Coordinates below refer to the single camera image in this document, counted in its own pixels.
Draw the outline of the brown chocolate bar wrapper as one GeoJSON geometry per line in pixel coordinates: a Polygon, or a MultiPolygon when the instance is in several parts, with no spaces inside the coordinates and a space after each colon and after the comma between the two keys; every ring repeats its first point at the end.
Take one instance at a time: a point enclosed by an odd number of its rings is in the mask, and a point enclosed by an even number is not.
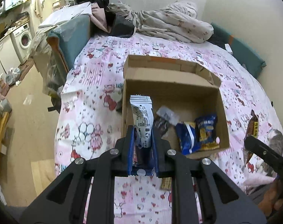
{"type": "MultiPolygon", "coordinates": [[[[258,130],[259,130],[259,121],[258,117],[255,114],[254,110],[251,110],[251,118],[248,122],[245,138],[248,136],[253,136],[255,138],[258,138],[258,130]]],[[[250,161],[251,157],[253,156],[253,153],[246,149],[246,147],[243,147],[243,154],[244,154],[244,164],[246,164],[250,161]]]]}

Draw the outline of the white blue snack packet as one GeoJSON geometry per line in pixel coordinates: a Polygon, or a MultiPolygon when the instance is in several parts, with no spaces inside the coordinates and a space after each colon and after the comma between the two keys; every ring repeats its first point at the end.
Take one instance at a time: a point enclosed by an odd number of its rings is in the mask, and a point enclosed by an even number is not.
{"type": "Polygon", "coordinates": [[[154,160],[152,153],[152,128],[154,115],[149,96],[131,95],[130,105],[133,116],[133,129],[130,138],[130,175],[153,176],[154,160]]]}

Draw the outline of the yellow checkered wafer packet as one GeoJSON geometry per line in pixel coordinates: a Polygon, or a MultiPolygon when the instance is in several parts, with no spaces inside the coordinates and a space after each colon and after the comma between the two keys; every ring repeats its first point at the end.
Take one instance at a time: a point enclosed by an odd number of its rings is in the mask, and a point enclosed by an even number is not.
{"type": "Polygon", "coordinates": [[[170,191],[172,189],[172,178],[162,178],[160,189],[170,191]]]}

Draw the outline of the blue yellow snack bag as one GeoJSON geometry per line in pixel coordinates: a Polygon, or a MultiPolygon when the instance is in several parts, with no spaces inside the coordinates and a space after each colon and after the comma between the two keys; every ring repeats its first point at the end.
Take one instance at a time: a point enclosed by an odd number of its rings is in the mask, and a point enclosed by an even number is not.
{"type": "Polygon", "coordinates": [[[196,124],[194,122],[179,122],[175,126],[181,153],[189,155],[197,152],[201,144],[197,139],[196,124]]]}
{"type": "Polygon", "coordinates": [[[217,115],[209,114],[195,119],[197,139],[200,151],[215,150],[220,147],[220,139],[216,135],[217,115]]]}

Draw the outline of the dark chocolate clear packet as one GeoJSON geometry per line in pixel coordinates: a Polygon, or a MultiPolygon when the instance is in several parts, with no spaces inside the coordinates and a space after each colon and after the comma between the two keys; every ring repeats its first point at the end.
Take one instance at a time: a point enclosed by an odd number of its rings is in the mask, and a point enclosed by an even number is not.
{"type": "Polygon", "coordinates": [[[157,130],[160,137],[163,137],[168,132],[169,122],[160,116],[156,116],[154,119],[153,128],[157,130]]]}

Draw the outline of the grey white cat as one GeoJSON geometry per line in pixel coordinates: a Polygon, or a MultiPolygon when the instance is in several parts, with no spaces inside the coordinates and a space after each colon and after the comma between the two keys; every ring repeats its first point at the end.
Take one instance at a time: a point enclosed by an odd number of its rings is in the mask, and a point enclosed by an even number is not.
{"type": "MultiPolygon", "coordinates": [[[[268,133],[268,146],[278,153],[280,156],[283,154],[283,134],[279,130],[272,129],[268,133]]],[[[267,176],[272,176],[273,168],[267,163],[263,162],[261,164],[263,170],[266,172],[267,176]]]]}

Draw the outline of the pink cartoon bed sheet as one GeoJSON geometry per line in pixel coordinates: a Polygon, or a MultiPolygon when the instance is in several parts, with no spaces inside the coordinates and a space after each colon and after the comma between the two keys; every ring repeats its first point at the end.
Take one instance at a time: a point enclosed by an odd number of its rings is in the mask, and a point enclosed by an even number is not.
{"type": "Polygon", "coordinates": [[[76,158],[99,157],[121,136],[123,67],[128,55],[156,56],[196,62],[221,79],[221,96],[230,147],[212,155],[245,193],[273,182],[259,157],[243,159],[243,139],[251,113],[259,119],[258,138],[267,143],[279,118],[258,81],[227,51],[211,43],[181,43],[135,34],[131,38],[91,38],[68,73],[55,134],[56,175],[76,158]]]}

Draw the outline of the brown cardboard box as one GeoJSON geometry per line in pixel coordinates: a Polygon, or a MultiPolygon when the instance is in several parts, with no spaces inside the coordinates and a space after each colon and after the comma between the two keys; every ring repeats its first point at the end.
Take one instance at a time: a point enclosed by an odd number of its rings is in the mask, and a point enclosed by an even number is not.
{"type": "Polygon", "coordinates": [[[179,59],[128,55],[123,75],[121,136],[133,124],[130,96],[143,95],[151,97],[154,112],[166,106],[178,115],[179,121],[192,122],[200,116],[217,115],[216,137],[220,139],[220,147],[189,154],[188,158],[208,157],[229,148],[221,80],[208,69],[179,59]]]}

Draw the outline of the teal headboard cushion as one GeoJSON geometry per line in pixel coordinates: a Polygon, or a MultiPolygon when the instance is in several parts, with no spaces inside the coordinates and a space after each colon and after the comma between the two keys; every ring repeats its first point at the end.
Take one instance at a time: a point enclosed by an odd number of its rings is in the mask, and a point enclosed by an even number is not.
{"type": "Polygon", "coordinates": [[[215,23],[211,23],[211,25],[214,28],[214,34],[208,41],[222,49],[225,49],[225,44],[229,44],[232,50],[232,55],[254,78],[257,79],[261,74],[262,69],[266,67],[266,62],[246,43],[234,37],[224,28],[215,23]]]}

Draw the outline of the white plastic bag on floor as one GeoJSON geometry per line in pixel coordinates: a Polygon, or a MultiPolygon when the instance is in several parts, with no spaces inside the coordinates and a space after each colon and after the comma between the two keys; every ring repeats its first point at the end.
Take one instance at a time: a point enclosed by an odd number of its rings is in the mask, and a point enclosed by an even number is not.
{"type": "Polygon", "coordinates": [[[9,86],[14,85],[21,76],[21,70],[19,67],[11,68],[6,74],[5,81],[9,86]]]}

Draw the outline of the teal side cushion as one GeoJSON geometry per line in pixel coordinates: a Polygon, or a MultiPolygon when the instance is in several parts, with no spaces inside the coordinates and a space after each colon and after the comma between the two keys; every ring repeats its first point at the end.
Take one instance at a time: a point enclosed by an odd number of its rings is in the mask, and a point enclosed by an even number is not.
{"type": "Polygon", "coordinates": [[[91,21],[88,15],[79,15],[48,33],[46,41],[63,77],[73,68],[77,55],[90,37],[91,21]]]}

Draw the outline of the white washing machine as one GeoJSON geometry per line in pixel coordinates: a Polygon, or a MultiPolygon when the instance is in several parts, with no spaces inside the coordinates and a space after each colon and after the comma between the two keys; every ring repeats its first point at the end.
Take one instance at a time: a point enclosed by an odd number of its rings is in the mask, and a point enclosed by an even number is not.
{"type": "Polygon", "coordinates": [[[28,51],[32,42],[32,34],[29,23],[25,23],[14,29],[10,34],[12,44],[14,46],[20,64],[24,64],[28,59],[28,51]]]}

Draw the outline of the crumpled beige blanket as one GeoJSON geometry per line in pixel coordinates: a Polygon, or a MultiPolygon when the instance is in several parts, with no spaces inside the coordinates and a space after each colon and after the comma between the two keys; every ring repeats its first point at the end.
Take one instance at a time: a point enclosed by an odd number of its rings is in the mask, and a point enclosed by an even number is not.
{"type": "Polygon", "coordinates": [[[197,6],[191,1],[176,1],[151,11],[135,11],[119,1],[109,4],[108,11],[132,22],[138,33],[155,38],[204,43],[214,34],[211,24],[197,18],[197,6]]]}

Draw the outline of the pink garment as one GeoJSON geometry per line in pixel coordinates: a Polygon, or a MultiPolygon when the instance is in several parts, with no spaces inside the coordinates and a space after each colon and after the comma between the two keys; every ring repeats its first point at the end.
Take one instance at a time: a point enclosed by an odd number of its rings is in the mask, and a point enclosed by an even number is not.
{"type": "Polygon", "coordinates": [[[110,33],[111,28],[107,24],[105,11],[103,8],[100,8],[97,3],[92,3],[89,5],[91,13],[90,13],[90,20],[91,22],[96,25],[100,30],[110,33]]]}

